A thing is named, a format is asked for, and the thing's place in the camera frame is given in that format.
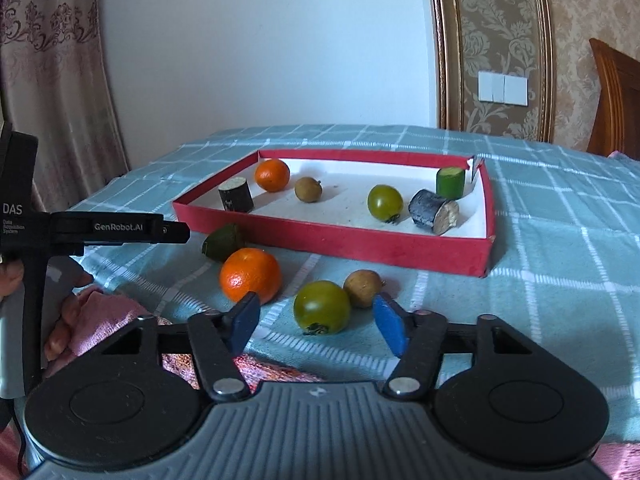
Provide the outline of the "person left hand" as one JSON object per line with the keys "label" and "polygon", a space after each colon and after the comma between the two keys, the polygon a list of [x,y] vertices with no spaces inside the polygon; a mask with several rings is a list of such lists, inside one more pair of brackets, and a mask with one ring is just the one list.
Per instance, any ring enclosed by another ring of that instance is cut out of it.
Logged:
{"label": "person left hand", "polygon": [[91,275],[75,260],[54,257],[1,299],[2,377],[23,374],[29,363],[43,370],[62,356],[80,312],[74,290],[91,283]]}

